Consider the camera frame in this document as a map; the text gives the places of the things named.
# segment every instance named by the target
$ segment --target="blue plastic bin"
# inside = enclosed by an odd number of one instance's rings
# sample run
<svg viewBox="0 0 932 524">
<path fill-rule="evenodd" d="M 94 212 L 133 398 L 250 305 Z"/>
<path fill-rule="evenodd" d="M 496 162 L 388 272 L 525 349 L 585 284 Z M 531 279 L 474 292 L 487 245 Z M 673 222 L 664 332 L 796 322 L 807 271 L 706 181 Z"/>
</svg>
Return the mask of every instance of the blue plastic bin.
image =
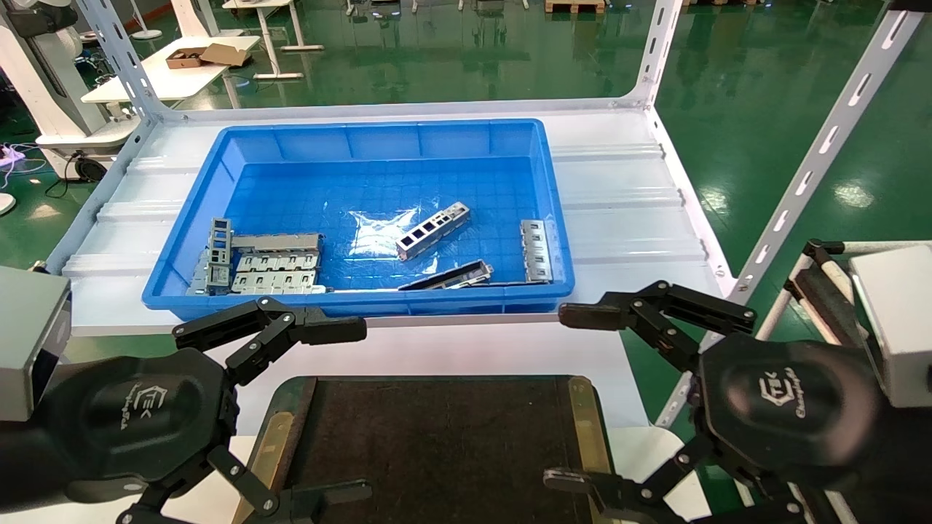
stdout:
<svg viewBox="0 0 932 524">
<path fill-rule="evenodd" d="M 471 209 L 466 225 L 400 261 L 395 240 L 456 201 Z M 336 292 L 276 298 L 330 315 L 549 311 L 575 284 L 539 120 L 227 128 L 152 271 L 146 307 L 188 321 L 256 298 L 185 295 L 211 220 L 220 216 L 234 236 L 322 233 L 318 284 Z M 478 258 L 494 268 L 491 282 L 523 282 L 524 219 L 545 222 L 551 283 L 386 291 Z"/>
</svg>

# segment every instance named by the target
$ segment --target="black work pad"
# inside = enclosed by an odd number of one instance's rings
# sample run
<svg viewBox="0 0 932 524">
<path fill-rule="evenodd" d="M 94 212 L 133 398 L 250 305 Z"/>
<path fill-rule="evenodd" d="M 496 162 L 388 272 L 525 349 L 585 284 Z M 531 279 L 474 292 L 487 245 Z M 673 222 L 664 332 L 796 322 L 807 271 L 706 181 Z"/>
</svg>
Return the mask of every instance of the black work pad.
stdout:
<svg viewBox="0 0 932 524">
<path fill-rule="evenodd" d="M 369 480 L 324 524 L 591 524 L 586 496 L 541 480 L 582 467 L 569 379 L 318 379 L 285 485 Z"/>
</svg>

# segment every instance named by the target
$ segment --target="wooden pallet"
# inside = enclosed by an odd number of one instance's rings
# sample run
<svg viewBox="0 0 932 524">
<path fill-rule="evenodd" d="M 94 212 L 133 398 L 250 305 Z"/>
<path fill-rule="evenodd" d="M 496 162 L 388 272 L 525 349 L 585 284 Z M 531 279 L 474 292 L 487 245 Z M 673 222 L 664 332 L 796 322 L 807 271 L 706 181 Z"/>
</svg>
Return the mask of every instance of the wooden pallet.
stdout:
<svg viewBox="0 0 932 524">
<path fill-rule="evenodd" d="M 554 6 L 569 6 L 570 13 L 579 13 L 580 6 L 593 6 L 596 13 L 605 12 L 605 0 L 547 0 L 543 4 L 543 12 L 554 12 Z"/>
</svg>

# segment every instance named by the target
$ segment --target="green epoxy floor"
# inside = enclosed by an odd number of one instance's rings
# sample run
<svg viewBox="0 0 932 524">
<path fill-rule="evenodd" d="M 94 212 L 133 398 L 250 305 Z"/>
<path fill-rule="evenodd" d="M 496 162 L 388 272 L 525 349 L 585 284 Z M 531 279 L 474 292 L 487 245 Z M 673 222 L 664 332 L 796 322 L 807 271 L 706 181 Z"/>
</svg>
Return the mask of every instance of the green epoxy floor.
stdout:
<svg viewBox="0 0 932 524">
<path fill-rule="evenodd" d="M 689 7 L 682 11 L 657 107 L 728 256 L 740 270 L 813 137 L 867 45 L 881 0 L 771 0 L 769 7 Z M 304 35 L 321 53 L 279 53 L 286 72 L 305 79 L 256 85 L 269 70 L 262 49 L 236 78 L 244 107 L 349 103 L 419 103 L 521 98 L 617 96 L 633 85 L 652 2 L 628 0 L 593 14 L 544 15 L 517 0 L 484 2 L 459 13 L 456 2 L 403 8 L 397 21 L 348 19 L 339 0 L 301 0 Z M 254 11 L 224 28 L 258 34 Z M 147 55 L 171 41 L 174 18 L 151 25 L 162 39 L 136 43 Z M 275 45 L 294 42 L 287 11 L 269 19 Z M 790 235 L 752 305 L 766 310 L 805 239 L 932 237 L 932 31 L 926 20 L 845 145 Z M 180 109 L 229 107 L 218 80 Z M 34 138 L 28 116 L 14 115 L 0 139 Z M 33 184 L 35 178 L 40 184 Z M 19 206 L 0 217 L 0 264 L 28 267 L 45 257 L 89 194 L 72 186 L 48 199 L 50 175 L 15 178 L 7 189 Z M 816 335 L 792 310 L 774 338 Z M 678 375 L 629 334 L 623 335 L 649 416 L 663 405 Z M 169 352 L 168 337 L 84 338 L 69 355 Z M 678 426 L 679 433 L 688 429 Z M 704 472 L 714 509 L 734 504 L 730 482 Z"/>
</svg>

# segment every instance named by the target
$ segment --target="cardboard box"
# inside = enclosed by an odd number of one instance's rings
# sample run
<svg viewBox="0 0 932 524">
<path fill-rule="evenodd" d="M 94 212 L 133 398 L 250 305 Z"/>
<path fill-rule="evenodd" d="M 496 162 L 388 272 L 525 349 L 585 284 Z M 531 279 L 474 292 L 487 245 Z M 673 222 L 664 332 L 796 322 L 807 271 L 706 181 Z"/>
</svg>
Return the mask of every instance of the cardboard box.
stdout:
<svg viewBox="0 0 932 524">
<path fill-rule="evenodd" d="M 224 46 L 223 44 L 210 44 L 200 55 L 200 59 L 205 62 L 239 67 L 246 62 L 247 56 L 246 51 L 242 49 Z"/>
<path fill-rule="evenodd" d="M 186 69 L 188 67 L 200 67 L 203 63 L 200 56 L 204 54 L 207 48 L 178 48 L 165 62 L 169 69 Z"/>
<path fill-rule="evenodd" d="M 169 69 L 201 67 L 209 63 L 240 66 L 246 62 L 247 56 L 246 51 L 232 46 L 210 44 L 206 48 L 178 48 L 165 62 L 169 65 Z"/>
</svg>

